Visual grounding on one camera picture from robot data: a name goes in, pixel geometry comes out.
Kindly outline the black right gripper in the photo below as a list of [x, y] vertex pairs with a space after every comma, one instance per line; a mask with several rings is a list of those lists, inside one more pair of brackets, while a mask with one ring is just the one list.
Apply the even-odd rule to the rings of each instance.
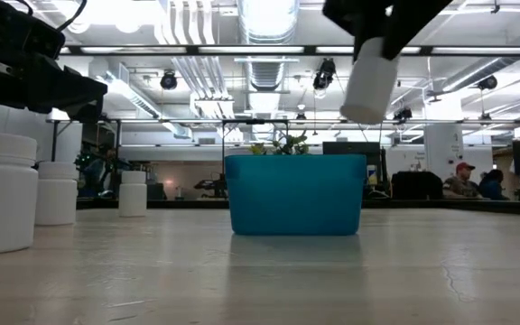
[[382, 57], [393, 60], [402, 48], [452, 0], [325, 0], [322, 13], [354, 38], [356, 61], [367, 38], [363, 32], [385, 35]]

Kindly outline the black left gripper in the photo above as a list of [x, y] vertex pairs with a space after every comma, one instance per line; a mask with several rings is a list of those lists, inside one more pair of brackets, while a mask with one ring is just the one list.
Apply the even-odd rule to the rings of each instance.
[[57, 108], [71, 120], [97, 122], [107, 85], [60, 68], [64, 43], [62, 32], [0, 0], [0, 106], [40, 114]]

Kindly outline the blue plastic basket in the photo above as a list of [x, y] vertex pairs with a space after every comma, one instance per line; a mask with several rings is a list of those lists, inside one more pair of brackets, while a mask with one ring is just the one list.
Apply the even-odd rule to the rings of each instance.
[[359, 154], [230, 155], [232, 230], [248, 236], [357, 233], [366, 157]]

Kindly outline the person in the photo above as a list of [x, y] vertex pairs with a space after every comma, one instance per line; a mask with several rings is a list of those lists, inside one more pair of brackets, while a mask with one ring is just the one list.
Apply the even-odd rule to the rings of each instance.
[[508, 200], [503, 194], [503, 179], [504, 173], [498, 169], [486, 172], [478, 186], [480, 195], [490, 200]]
[[460, 162], [456, 166], [453, 176], [446, 179], [442, 185], [444, 199], [477, 200], [482, 199], [478, 186], [470, 180], [475, 166], [466, 162]]
[[116, 161], [116, 150], [113, 147], [102, 147], [94, 159], [80, 169], [83, 176], [83, 186], [79, 189], [79, 196], [84, 198], [99, 197], [106, 190], [105, 182], [112, 172]]

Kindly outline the white building column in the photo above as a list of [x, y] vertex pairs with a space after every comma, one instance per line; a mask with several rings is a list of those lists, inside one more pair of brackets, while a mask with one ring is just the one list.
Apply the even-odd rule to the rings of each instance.
[[423, 129], [426, 168], [446, 180], [463, 159], [461, 100], [450, 97], [428, 102], [425, 118], [430, 120]]

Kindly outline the small green potted plant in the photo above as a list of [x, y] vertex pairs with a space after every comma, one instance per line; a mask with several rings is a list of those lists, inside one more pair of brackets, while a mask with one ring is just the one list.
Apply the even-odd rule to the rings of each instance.
[[309, 153], [309, 145], [306, 143], [308, 137], [305, 133], [301, 135], [284, 135], [279, 140], [272, 141], [272, 147], [267, 148], [264, 144], [254, 144], [249, 148], [253, 155], [304, 155]]

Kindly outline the black office chair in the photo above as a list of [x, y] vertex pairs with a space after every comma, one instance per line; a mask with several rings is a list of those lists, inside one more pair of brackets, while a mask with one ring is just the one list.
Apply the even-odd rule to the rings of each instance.
[[395, 200], [441, 200], [443, 182], [432, 172], [397, 172], [392, 180]]

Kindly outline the silver ceiling duct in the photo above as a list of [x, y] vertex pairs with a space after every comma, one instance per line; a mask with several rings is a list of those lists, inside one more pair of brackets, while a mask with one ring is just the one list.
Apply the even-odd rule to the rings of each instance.
[[[240, 41], [246, 45], [283, 45], [293, 40], [300, 0], [237, 0]], [[251, 86], [274, 91], [283, 80], [283, 57], [254, 59], [246, 65]]]

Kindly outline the black aluminium table frame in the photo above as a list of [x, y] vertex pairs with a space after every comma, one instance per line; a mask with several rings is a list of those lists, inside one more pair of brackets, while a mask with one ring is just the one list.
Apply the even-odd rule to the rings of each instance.
[[[403, 57], [482, 57], [520, 59], [520, 45], [412, 45], [405, 46]], [[66, 45], [60, 51], [61, 56], [87, 57], [164, 57], [164, 56], [242, 56], [242, 57], [302, 57], [302, 56], [352, 56], [352, 47], [343, 45]], [[125, 124], [155, 124], [149, 120], [106, 119], [100, 122]], [[309, 120], [289, 120], [290, 124], [308, 124]], [[321, 119], [316, 124], [355, 125], [344, 119]], [[429, 124], [430, 120], [410, 120], [421, 124]], [[163, 122], [183, 124], [220, 124], [221, 119], [164, 119]], [[508, 120], [475, 120], [465, 119], [461, 124], [516, 124], [520, 126], [520, 118]], [[80, 199], [78, 209], [114, 209], [116, 200]], [[227, 209], [226, 200], [170, 201], [148, 200], [148, 209]], [[459, 209], [469, 211], [486, 211], [509, 214], [520, 214], [520, 202], [475, 201], [461, 203], [459, 200], [365, 200], [365, 209]]]

